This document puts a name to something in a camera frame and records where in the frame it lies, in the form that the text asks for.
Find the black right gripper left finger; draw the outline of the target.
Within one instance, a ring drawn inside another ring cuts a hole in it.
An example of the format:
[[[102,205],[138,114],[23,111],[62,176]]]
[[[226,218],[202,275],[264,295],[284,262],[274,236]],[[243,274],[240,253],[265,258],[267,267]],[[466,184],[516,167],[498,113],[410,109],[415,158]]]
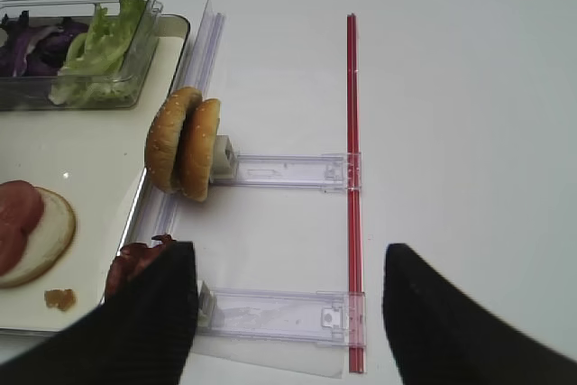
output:
[[[197,330],[196,255],[176,242],[104,304],[1,366],[3,384],[177,384]]]

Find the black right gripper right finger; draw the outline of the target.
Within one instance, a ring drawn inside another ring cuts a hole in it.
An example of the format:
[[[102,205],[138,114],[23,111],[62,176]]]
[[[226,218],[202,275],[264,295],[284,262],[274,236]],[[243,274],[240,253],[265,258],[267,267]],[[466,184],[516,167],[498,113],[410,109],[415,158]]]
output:
[[[382,314],[405,384],[574,384],[576,363],[503,322],[404,243],[388,246]]]

